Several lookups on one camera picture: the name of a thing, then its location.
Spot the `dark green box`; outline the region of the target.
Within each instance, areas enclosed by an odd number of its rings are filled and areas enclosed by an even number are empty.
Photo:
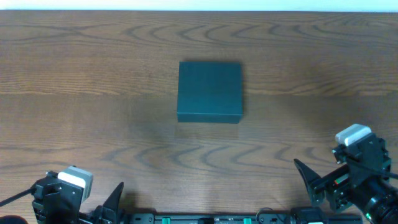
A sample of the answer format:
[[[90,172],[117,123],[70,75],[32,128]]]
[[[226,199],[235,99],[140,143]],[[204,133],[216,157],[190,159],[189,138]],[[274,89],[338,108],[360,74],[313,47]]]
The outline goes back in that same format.
[[[179,122],[236,124],[242,117],[243,71],[240,63],[179,63]]]

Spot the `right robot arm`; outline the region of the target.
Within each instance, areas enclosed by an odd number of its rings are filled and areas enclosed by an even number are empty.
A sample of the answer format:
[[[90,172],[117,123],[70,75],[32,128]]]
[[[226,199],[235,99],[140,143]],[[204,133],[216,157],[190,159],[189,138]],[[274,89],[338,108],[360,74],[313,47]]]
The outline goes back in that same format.
[[[334,212],[354,205],[371,223],[397,223],[397,188],[389,183],[397,174],[391,172],[385,140],[370,133],[332,153],[341,167],[324,177],[294,160],[312,205],[327,200]]]

